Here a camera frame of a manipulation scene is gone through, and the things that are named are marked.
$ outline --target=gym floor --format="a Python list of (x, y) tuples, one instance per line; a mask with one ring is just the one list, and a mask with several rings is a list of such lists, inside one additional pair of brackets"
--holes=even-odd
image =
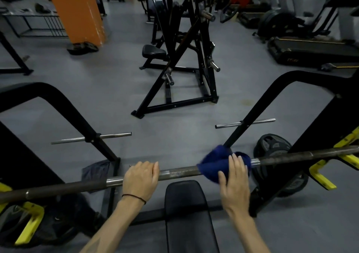
[[(21, 4), (26, 1), (30, 1), (32, 7), (33, 2), (39, 0), (25, 0)], [(215, 146), (224, 143), (233, 131), (232, 128), (216, 130), (215, 124), (242, 120), (271, 83), (285, 72), (297, 69), (316, 72), (278, 65), (266, 46), (252, 37), (253, 30), (235, 21), (220, 24), (218, 17), (209, 27), (211, 40), (216, 44), (213, 59), (221, 68), (215, 75), (218, 104), (204, 103), (152, 113), (140, 120), (130, 113), (138, 108), (159, 75), (158, 70), (139, 70), (145, 61), (142, 47), (151, 40), (152, 24), (145, 23), (146, 16), (137, 0), (105, 2), (105, 8), (107, 43), (97, 53), (76, 57), (65, 50), (68, 39), (16, 38), (1, 19), (1, 30), (20, 56), (30, 56), (27, 64), (34, 72), (28, 77), (0, 75), (0, 86), (49, 83), (69, 98), (98, 133), (132, 132), (132, 137), (106, 140), (121, 157), (121, 175), (137, 161), (159, 161), (163, 170), (195, 165)], [(182, 19), (181, 30), (186, 31), (189, 26), (189, 19)], [(14, 65), (6, 51), (0, 49), (1, 66)], [(196, 67), (196, 56), (186, 51), (179, 65)], [(334, 74), (348, 77), (352, 71)], [(175, 73), (173, 79), (176, 83), (172, 92), (174, 101), (199, 95), (193, 76)], [(278, 134), (294, 143), (331, 97), (319, 87), (291, 84), (260, 116), (260, 119), (276, 118), (276, 122), (251, 126), (233, 150), (253, 156), (257, 140), (267, 133)], [(153, 104), (163, 102), (164, 92), (160, 92)], [(50, 145), (51, 141), (80, 135), (42, 99), (1, 113), (0, 120), (65, 182), (79, 181), (82, 168), (104, 159), (85, 142)], [(337, 185), (336, 190), (326, 191), (309, 180), (303, 191), (288, 198), (277, 198), (259, 213), (256, 224), (272, 252), (359, 251), (358, 173), (335, 160), (325, 166), (322, 173)], [(207, 200), (219, 199), (218, 185), (202, 176), (191, 179), (201, 184)], [(170, 182), (173, 181), (159, 183), (143, 210), (163, 207), (165, 189)], [(86, 195), (91, 206), (99, 211), (103, 192)], [(243, 252), (226, 213), (218, 211), (211, 216), (220, 252)], [(0, 252), (75, 253), (87, 241), (87, 237), (79, 234), (64, 246), (1, 248)], [(118, 252), (167, 252), (164, 221), (130, 227)]]

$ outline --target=weight plate on floor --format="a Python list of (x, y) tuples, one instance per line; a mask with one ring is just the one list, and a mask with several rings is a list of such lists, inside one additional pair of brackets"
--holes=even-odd
[[(287, 153), (292, 145), (284, 138), (275, 134), (263, 135), (254, 147), (254, 157), (265, 157), (272, 155), (280, 155)], [(257, 185), (260, 187), (261, 183), (271, 172), (274, 171), (276, 165), (260, 166), (252, 169), (252, 175)], [(309, 177), (306, 174), (299, 175), (289, 186), (283, 189), (277, 197), (290, 196), (296, 192), (301, 191), (308, 183)]]

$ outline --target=machine seat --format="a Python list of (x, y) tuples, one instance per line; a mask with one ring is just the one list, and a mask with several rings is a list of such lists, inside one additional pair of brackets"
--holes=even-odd
[(207, 201), (197, 181), (169, 184), (164, 209), (169, 253), (219, 253)]
[(167, 52), (153, 45), (145, 45), (142, 49), (142, 56), (145, 58), (164, 60), (166, 59)]

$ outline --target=barbell bar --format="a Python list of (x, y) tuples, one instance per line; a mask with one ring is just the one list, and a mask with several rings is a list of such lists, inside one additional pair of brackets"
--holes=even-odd
[[(101, 139), (110, 139), (110, 138), (120, 138), (120, 137), (128, 137), (132, 136), (132, 132), (128, 133), (119, 133), (119, 134), (109, 134), (109, 135), (100, 135)], [(70, 143), (70, 142), (79, 142), (85, 141), (85, 137), (80, 138), (72, 138), (72, 139), (62, 139), (60, 141), (53, 141), (51, 144), (61, 144), (61, 143)]]
[[(252, 167), (267, 166), (274, 164), (284, 164), (291, 162), (315, 160), (320, 158), (334, 158), (342, 155), (351, 155), (359, 153), (359, 146), (346, 146), (318, 151), (305, 151), (298, 153), (288, 153), (270, 157), (260, 157), (251, 160)], [(159, 174), (159, 180), (169, 180), (176, 178), (185, 178), (201, 175), (197, 166), (182, 167), (169, 170), (162, 170)], [(71, 193), (89, 192), (93, 190), (102, 190), (106, 188), (119, 187), (123, 184), (123, 177), (113, 177), (108, 179), (78, 181), (65, 184), (43, 186), (30, 189), (12, 190), (0, 193), (0, 204), (28, 201), (32, 199), (59, 196)]]
[[(274, 121), (276, 121), (276, 119), (262, 119), (262, 120), (255, 120), (252, 124), (272, 123)], [(243, 124), (243, 121), (240, 121), (238, 123), (216, 124), (214, 127), (216, 129), (220, 129), (220, 128), (226, 128), (226, 127), (241, 126), (242, 124)]]

